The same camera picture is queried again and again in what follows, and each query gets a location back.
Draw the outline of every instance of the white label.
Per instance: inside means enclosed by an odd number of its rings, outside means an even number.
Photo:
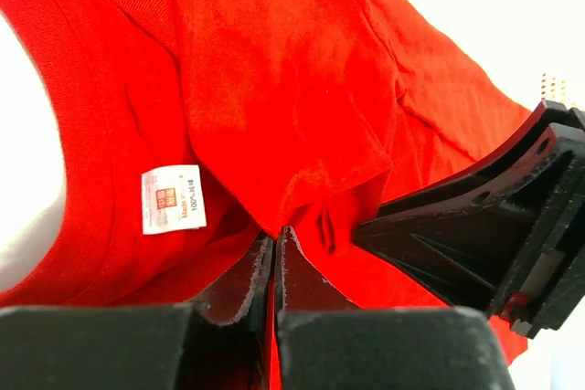
[[[143,174],[142,180],[145,235],[207,225],[199,166],[164,166]]]

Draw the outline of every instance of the red logo on tag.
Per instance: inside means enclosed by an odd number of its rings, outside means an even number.
[[[175,189],[159,189],[156,191],[156,207],[158,210],[176,206]]]

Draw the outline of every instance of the red t-shirt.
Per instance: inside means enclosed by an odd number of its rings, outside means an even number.
[[[406,0],[0,0],[48,88],[68,198],[0,305],[186,300],[264,229],[364,308],[440,302],[351,245],[527,111]],[[140,175],[199,163],[207,227],[144,236]],[[526,341],[493,325],[509,361]]]

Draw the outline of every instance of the white background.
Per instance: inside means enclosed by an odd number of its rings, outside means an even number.
[[[494,84],[529,109],[543,73],[568,82],[585,109],[585,0],[410,0],[478,62]],[[558,332],[541,332],[510,367],[517,390],[585,388],[585,301]]]

